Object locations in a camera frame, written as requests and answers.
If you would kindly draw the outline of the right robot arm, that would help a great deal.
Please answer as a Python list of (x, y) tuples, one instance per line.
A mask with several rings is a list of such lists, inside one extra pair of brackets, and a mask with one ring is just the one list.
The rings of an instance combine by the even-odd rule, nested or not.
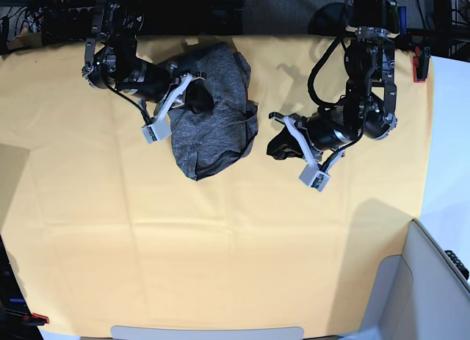
[(172, 109), (210, 112), (214, 100), (205, 88), (206, 74), (164, 66), (137, 56), (137, 34), (144, 22), (141, 0), (96, 0), (86, 39), (82, 75), (89, 85), (108, 89), (142, 115), (148, 143), (172, 134), (166, 116)]

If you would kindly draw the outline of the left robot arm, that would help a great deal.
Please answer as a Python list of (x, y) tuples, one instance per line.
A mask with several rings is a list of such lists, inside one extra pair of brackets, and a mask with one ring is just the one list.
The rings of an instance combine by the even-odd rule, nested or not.
[[(400, 33), (397, 0), (344, 0), (333, 42), (312, 68), (308, 94), (317, 105), (309, 117), (270, 113), (283, 129), (267, 145), (276, 160), (300, 158), (306, 166), (300, 180), (322, 191), (329, 171), (361, 138), (381, 140), (396, 127), (395, 43)], [(314, 87), (316, 77), (338, 46), (344, 49), (348, 75), (345, 94), (324, 101)]]

